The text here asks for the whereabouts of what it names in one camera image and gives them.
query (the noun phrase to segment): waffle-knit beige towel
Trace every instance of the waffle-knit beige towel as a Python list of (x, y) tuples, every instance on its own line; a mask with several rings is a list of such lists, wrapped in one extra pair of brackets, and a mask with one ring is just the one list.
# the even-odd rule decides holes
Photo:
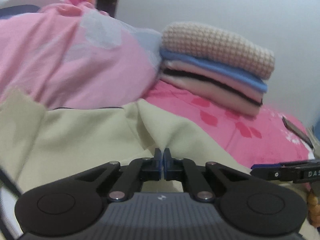
[(162, 46), (172, 52), (243, 68), (262, 79), (269, 79), (275, 68), (272, 51), (239, 34), (201, 23), (169, 24), (162, 34)]

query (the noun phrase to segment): folded clothes stack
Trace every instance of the folded clothes stack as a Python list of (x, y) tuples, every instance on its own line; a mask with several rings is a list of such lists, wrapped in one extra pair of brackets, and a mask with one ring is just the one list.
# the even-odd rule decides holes
[(242, 114), (255, 116), (274, 70), (274, 54), (242, 36), (193, 22), (162, 34), (161, 79)]

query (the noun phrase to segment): black cable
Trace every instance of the black cable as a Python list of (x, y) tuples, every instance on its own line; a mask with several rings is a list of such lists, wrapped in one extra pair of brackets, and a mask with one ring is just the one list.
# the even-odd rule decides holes
[[(18, 190), (16, 185), (9, 179), (7, 174), (0, 168), (0, 182), (15, 196), (20, 197), (21, 192)], [(15, 240), (13, 235), (10, 233), (10, 230), (7, 228), (6, 224), (3, 221), (3, 214), (0, 205), (0, 232), (3, 234), (6, 240)]]

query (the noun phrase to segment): pink blanket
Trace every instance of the pink blanket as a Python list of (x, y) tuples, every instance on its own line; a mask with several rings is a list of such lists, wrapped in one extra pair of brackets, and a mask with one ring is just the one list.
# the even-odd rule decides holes
[(247, 117), (162, 81), (158, 81), (144, 98), (155, 106), (195, 122), (246, 167), (308, 159), (304, 144), (282, 123), (285, 116), (305, 131), (293, 116), (263, 106), (256, 117)]
[(88, 2), (0, 20), (1, 100), (18, 87), (48, 108), (122, 106), (154, 82), (160, 42)]

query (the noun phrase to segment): white wall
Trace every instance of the white wall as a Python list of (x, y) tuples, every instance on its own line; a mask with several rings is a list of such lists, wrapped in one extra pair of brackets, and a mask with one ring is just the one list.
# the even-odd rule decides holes
[(264, 103), (306, 126), (320, 116), (320, 0), (119, 0), (116, 18), (159, 31), (187, 20), (239, 33), (275, 52)]

